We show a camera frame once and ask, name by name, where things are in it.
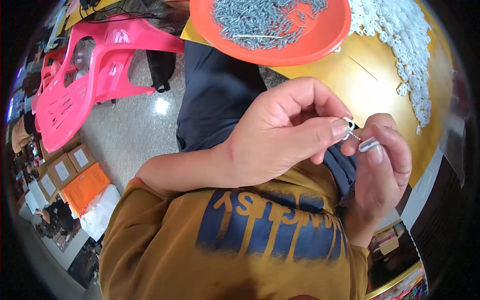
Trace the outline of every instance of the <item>orange tray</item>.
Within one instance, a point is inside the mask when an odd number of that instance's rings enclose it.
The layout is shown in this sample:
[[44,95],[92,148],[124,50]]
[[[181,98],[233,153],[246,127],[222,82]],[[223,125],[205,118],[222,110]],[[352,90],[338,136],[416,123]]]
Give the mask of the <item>orange tray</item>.
[[[296,66],[327,56],[347,38],[351,23],[348,0],[327,1],[328,8],[319,12],[315,20],[306,18],[307,27],[300,40],[287,44],[281,50],[277,48],[247,50],[232,41],[224,40],[219,34],[221,27],[215,24],[210,14],[213,0],[191,0],[190,14],[198,33],[213,47],[231,57],[265,66]],[[311,6],[301,2],[295,9],[312,13]],[[291,31],[296,30],[297,26],[305,25],[295,12],[290,15],[290,19],[295,22]]]

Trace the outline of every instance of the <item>person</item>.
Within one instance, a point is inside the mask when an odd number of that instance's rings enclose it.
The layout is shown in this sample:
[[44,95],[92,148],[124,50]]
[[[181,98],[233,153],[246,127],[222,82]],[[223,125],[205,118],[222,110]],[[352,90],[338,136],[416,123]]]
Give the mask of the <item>person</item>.
[[35,225],[40,237],[52,239],[57,233],[67,235],[75,227],[68,204],[56,201],[43,210],[36,209],[35,214],[42,218],[42,222]]
[[35,116],[32,111],[28,111],[18,119],[12,128],[13,152],[19,153],[28,144],[35,132]]
[[393,118],[355,130],[380,145],[356,155],[340,221],[346,173],[322,162],[348,132],[342,101],[314,78],[267,91],[257,65],[208,46],[186,42],[184,61],[180,153],[149,159],[127,185],[100,255],[103,297],[363,299],[366,247],[411,172]]

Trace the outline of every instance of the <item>person sitting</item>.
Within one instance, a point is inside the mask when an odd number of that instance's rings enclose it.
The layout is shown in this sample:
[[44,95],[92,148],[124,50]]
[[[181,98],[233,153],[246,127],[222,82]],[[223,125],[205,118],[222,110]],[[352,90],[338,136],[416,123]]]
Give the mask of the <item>person sitting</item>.
[[35,213],[42,218],[42,222],[35,226],[40,237],[52,239],[59,232],[66,235],[75,227],[72,212],[63,201],[56,201],[44,210],[36,209]]

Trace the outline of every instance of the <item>white paper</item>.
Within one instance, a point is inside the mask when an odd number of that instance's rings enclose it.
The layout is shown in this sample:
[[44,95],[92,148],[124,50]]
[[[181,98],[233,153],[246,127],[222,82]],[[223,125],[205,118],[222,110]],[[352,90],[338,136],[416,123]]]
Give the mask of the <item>white paper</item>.
[[40,182],[42,183],[43,187],[47,191],[47,194],[51,197],[57,188],[53,184],[48,174],[45,174],[43,178],[40,179]]
[[83,167],[86,164],[88,164],[88,159],[85,156],[85,153],[81,149],[75,152],[73,155],[77,159],[77,162],[80,165],[80,167]]
[[29,191],[25,195],[25,202],[28,204],[28,208],[30,208],[30,212],[34,215],[35,210],[38,208],[40,209],[40,206],[38,206],[38,203],[35,200],[35,197],[33,196],[32,191]]
[[45,195],[42,193],[40,186],[36,180],[33,180],[28,184],[28,189],[32,192],[32,196],[38,204],[40,209],[43,209],[45,205],[48,205],[48,201],[45,199]]
[[67,178],[70,176],[63,161],[61,161],[59,164],[55,166],[55,170],[57,170],[57,174],[59,175],[61,181],[67,180]]

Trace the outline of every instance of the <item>gold table surface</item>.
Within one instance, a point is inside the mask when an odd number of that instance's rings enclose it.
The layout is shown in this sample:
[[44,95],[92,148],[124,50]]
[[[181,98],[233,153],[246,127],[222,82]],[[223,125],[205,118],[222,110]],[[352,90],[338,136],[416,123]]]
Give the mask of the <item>gold table surface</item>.
[[[433,25],[428,60],[429,91],[432,101],[430,124],[416,135],[419,124],[408,96],[399,96],[401,83],[392,49],[377,36],[352,34],[341,45],[339,53],[331,53],[313,63],[292,67],[269,67],[286,76],[313,76],[325,83],[347,105],[355,122],[362,127],[375,113],[389,113],[397,129],[406,138],[412,151],[412,174],[409,184],[414,187],[424,173],[443,133],[443,120],[452,95],[452,58],[445,34],[428,9],[420,3],[425,19]],[[210,45],[188,20],[182,39]]]

